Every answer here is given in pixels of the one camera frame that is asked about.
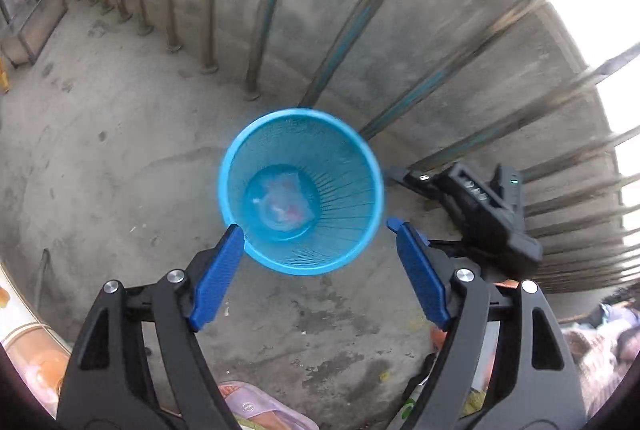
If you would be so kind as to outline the clear pink-printed plastic wrapper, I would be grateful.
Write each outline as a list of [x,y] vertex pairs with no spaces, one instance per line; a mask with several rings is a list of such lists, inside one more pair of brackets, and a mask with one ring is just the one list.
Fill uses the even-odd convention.
[[250,202],[259,223],[273,232],[296,232],[314,220],[312,195],[292,168],[266,169],[256,178]]

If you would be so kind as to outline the blue mesh trash bin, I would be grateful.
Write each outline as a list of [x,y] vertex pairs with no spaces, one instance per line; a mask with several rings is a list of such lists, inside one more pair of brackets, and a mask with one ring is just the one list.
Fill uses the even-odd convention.
[[281,109],[246,126],[221,161],[217,197],[250,257],[298,276],[354,261],[374,239],[385,202],[368,143],[315,109]]

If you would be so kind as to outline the purple slipper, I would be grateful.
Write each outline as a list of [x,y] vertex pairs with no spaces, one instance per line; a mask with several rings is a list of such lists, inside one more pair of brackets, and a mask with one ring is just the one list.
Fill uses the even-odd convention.
[[227,381],[218,386],[242,429],[318,430],[310,418],[252,384]]

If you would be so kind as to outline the fuzzy right sleeve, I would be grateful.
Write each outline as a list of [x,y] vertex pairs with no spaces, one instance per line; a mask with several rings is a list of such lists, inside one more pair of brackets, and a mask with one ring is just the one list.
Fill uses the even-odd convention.
[[587,418],[622,383],[639,353],[639,283],[617,289],[561,330],[577,367]]

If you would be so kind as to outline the metal balcony railing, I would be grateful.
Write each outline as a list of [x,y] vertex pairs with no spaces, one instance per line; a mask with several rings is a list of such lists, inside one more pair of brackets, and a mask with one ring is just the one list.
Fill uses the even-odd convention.
[[[336,36],[331,48],[326,53],[322,63],[320,64],[318,71],[314,74],[312,82],[307,87],[303,99],[300,99],[297,109],[293,109],[293,112],[299,113],[312,113],[317,112],[312,108],[318,102],[322,92],[329,85],[331,78],[333,77],[337,68],[341,66],[344,59],[352,47],[356,44],[356,41],[362,35],[368,24],[378,13],[378,9],[384,4],[385,0],[358,0],[355,8],[349,13],[349,16],[344,23],[341,31]],[[425,75],[419,78],[412,87],[406,92],[401,94],[393,103],[387,105],[384,111],[378,116],[375,116],[369,121],[369,123],[362,127],[360,130],[360,137],[370,140],[376,135],[381,133],[396,120],[406,115],[410,109],[413,109],[416,105],[426,100],[427,97],[434,94],[434,92],[454,76],[458,75],[463,68],[466,68],[472,61],[477,59],[482,53],[488,50],[491,46],[494,46],[499,39],[504,37],[506,33],[512,30],[515,24],[518,24],[522,19],[537,11],[547,0],[516,0],[506,11],[497,16],[495,20],[489,21],[486,25],[482,26],[477,32],[473,34],[468,40],[462,42],[457,46],[454,51],[448,54],[447,57],[443,57],[432,68],[430,68]],[[246,93],[253,100],[259,96],[258,81],[260,69],[262,68],[262,59],[264,58],[264,48],[269,37],[271,20],[274,13],[274,7],[277,5],[278,0],[260,0],[258,6],[258,15],[256,19],[256,30],[254,31],[253,40],[250,43],[250,57],[247,62],[246,73]],[[143,0],[137,0],[139,11],[142,13],[144,10]],[[176,50],[180,49],[178,38],[175,31],[175,16],[173,4],[171,0],[166,0],[167,6],[167,35],[169,40],[169,48]],[[215,25],[213,21],[215,19],[214,0],[205,0],[205,20],[204,24],[205,39],[203,40],[203,47],[205,49],[206,56],[213,56],[212,50],[214,50]],[[556,86],[547,91],[542,96],[533,101],[529,101],[519,109],[509,115],[503,116],[488,126],[475,131],[472,135],[468,135],[466,138],[459,140],[454,144],[450,144],[445,149],[440,150],[434,154],[416,161],[410,166],[411,172],[406,170],[406,176],[402,179],[396,179],[396,181],[402,184],[403,187],[414,187],[416,193],[422,194],[424,197],[428,196],[427,189],[432,187],[435,190],[435,183],[433,185],[426,185],[427,183],[435,181],[428,179],[430,176],[427,174],[432,171],[444,167],[449,163],[452,163],[455,159],[462,156],[471,154],[476,150],[480,150],[481,147],[496,142],[502,138],[506,138],[508,135],[519,131],[526,126],[535,123],[535,121],[541,118],[547,117],[552,113],[564,108],[570,102],[575,101],[579,96],[584,94],[596,86],[598,83],[603,82],[605,78],[612,76],[615,72],[629,64],[632,60],[639,57],[639,42],[634,46],[626,49],[617,56],[606,60],[600,64],[597,68],[591,68],[591,70],[585,70],[584,72],[574,76],[572,79],[567,80],[566,83],[562,83],[560,86]],[[546,161],[544,164],[539,164],[536,167],[529,168],[523,173],[522,178],[516,181],[515,177],[511,181],[511,187],[521,187],[523,180],[536,181],[544,179],[548,176],[559,173],[566,170],[568,167],[574,164],[582,164],[584,161],[588,161],[593,157],[599,157],[600,153],[604,153],[613,147],[614,144],[624,143],[631,138],[638,137],[639,127],[631,129],[621,135],[613,135],[613,137],[593,139],[589,143],[578,147],[576,151],[567,153],[557,159]],[[574,196],[559,197],[550,203],[551,210],[555,208],[565,208],[574,206],[574,203],[580,203],[583,201],[589,201],[591,196],[602,195],[608,193],[608,190],[613,190],[614,184],[625,187],[626,184],[631,183],[630,178],[620,178],[617,180],[608,180],[602,182],[602,187],[592,187],[591,189],[585,189],[583,195],[574,194]],[[548,237],[553,235],[560,235],[570,233],[574,231],[585,230],[586,228],[597,227],[600,224],[605,224],[614,218],[622,217],[627,213],[634,213],[639,210],[639,205],[630,207],[616,207],[616,209],[604,211],[603,213],[596,213],[591,217],[580,218],[574,221],[567,221],[560,224],[547,225],[537,231],[530,233],[527,237],[524,235],[522,228],[515,228],[516,214],[518,213],[520,221],[522,221],[523,211],[528,215],[536,215],[536,213],[546,213],[547,209],[536,210],[534,206],[532,208],[516,211],[516,207],[502,206],[504,213],[489,213],[489,210],[498,210],[497,206],[489,208],[488,203],[495,203],[497,205],[498,199],[489,199],[489,192],[479,192],[480,185],[462,185],[457,187],[462,189],[468,189],[465,193],[469,196],[469,199],[465,199],[467,202],[475,201],[477,207],[472,207],[472,213],[476,216],[480,212],[480,204],[483,201],[487,203],[485,208],[486,213],[480,215],[480,221],[474,221],[480,228],[470,228],[471,220],[463,221],[462,206],[456,207],[460,211],[456,213],[450,213],[455,218],[456,215],[460,218],[459,221],[468,225],[465,229],[470,234],[464,235],[465,241],[471,244],[472,238],[476,237],[476,232],[480,231],[480,241],[489,243],[489,224],[496,234],[494,239],[497,241],[494,244],[498,248],[498,242],[501,241],[500,237],[504,239],[502,246],[505,249],[501,249],[503,254],[512,255],[512,257],[506,257],[507,265],[512,265],[509,271],[503,271],[503,274],[509,275],[511,279],[517,279],[522,281],[523,277],[526,279],[529,275],[533,276],[536,270],[540,267],[540,261],[542,258],[542,249],[538,243],[534,243],[532,237]],[[620,285],[623,283],[631,283],[631,281],[639,280],[639,263],[632,264],[634,259],[639,259],[639,256],[625,257],[626,254],[632,253],[635,249],[638,249],[639,245],[634,247],[625,247],[620,250],[620,254],[605,254],[604,251],[596,249],[596,254],[589,258],[583,257],[577,260],[562,260],[560,263],[552,263],[552,265],[545,265],[542,270],[541,276],[538,280],[542,280],[542,283],[547,284],[552,291],[560,293],[561,291],[582,291],[583,289],[601,288],[613,285]]]

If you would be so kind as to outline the patterned vinyl tablecloth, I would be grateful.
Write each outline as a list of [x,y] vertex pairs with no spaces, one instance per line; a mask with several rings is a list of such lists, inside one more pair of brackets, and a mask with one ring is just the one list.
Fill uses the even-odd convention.
[[32,311],[1,265],[1,344],[24,384],[56,418],[70,347]]

